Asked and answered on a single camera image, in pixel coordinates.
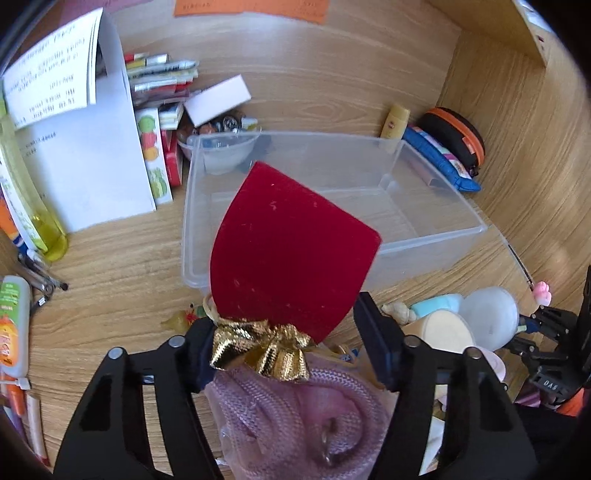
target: yellow bottle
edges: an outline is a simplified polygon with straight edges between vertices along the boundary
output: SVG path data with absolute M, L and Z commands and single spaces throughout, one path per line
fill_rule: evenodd
M 0 183 L 31 241 L 49 261 L 59 260 L 68 250 L 68 240 L 60 222 L 39 196 L 27 171 L 7 114 L 0 82 Z
M 400 140 L 404 135 L 409 116 L 410 110 L 400 105 L 393 105 L 382 128 L 380 138 Z

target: clear plastic box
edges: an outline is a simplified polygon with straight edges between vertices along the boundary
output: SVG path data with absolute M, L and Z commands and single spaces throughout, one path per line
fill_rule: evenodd
M 255 132 L 201 137 L 193 148 L 182 276 L 209 289 L 217 229 L 251 165 L 262 160 L 371 226 L 382 245 L 367 290 L 445 270 L 486 225 L 464 197 L 404 141 L 357 135 Z

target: gold ribbon bow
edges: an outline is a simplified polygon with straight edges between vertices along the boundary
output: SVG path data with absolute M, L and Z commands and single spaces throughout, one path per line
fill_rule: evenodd
M 203 308 L 217 328 L 213 334 L 211 366 L 218 370 L 241 359 L 260 375 L 277 380 L 308 380 L 310 372 L 304 350 L 314 346 L 309 335 L 291 325 L 269 326 L 267 320 L 226 320 L 219 316 L 211 295 L 203 299 Z

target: orange sticky note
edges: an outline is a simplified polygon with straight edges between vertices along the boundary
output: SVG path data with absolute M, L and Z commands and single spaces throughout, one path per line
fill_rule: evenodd
M 243 0 L 177 0 L 174 16 L 203 14 L 239 14 L 244 12 Z
M 323 24 L 330 0 L 244 0 L 244 10 Z

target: white round container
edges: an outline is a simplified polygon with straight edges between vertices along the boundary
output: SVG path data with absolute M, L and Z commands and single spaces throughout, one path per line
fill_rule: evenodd
M 488 287 L 469 294 L 460 305 L 475 345 L 495 351 L 511 340 L 519 324 L 514 298 L 501 287 Z

